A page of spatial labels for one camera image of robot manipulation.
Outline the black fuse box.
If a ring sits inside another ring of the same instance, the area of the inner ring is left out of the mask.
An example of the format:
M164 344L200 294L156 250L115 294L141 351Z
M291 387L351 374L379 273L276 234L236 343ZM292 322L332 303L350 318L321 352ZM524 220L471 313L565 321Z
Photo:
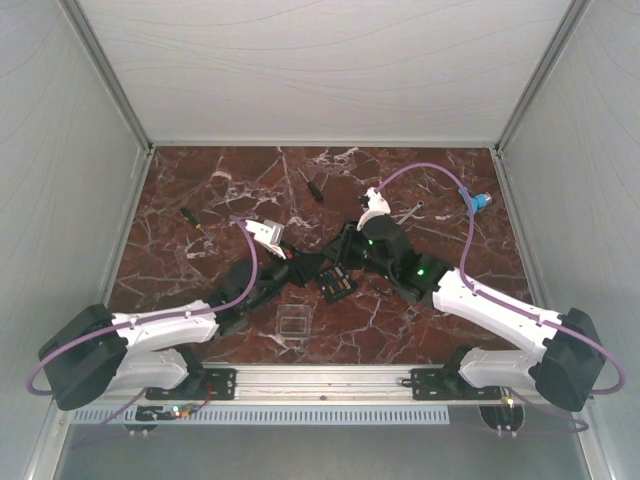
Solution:
M334 304L352 295L358 289L355 280L338 265L320 271L315 281L321 296L328 304Z

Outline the clear plastic fuse box cover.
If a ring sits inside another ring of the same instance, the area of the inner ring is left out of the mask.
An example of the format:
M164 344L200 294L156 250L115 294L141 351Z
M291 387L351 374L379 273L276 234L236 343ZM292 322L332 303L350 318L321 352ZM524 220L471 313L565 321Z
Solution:
M311 333L312 315L309 305L280 305L276 315L276 333L287 340L306 340Z

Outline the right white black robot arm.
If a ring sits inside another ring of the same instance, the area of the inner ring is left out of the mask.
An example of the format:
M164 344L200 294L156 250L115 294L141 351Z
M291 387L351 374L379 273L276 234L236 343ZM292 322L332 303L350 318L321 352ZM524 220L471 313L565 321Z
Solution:
M569 412L581 411L591 396L605 356L587 313L545 310L464 277L449 262L416 250L387 214L362 227L345 222L322 253L346 270L386 278L408 303L456 315L512 344L510 350L465 350L442 373L451 396L481 387L533 389Z

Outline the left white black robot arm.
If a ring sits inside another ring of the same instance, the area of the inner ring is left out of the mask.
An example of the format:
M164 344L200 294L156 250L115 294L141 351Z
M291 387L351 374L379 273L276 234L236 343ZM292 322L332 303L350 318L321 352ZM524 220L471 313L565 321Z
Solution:
M111 313L102 304L83 309L38 352L58 408L76 410L127 389L199 395L206 375L189 345L242 328L286 285L305 286L326 259L291 246L284 253L266 265L249 257L234 262L211 294L181 307L138 314Z

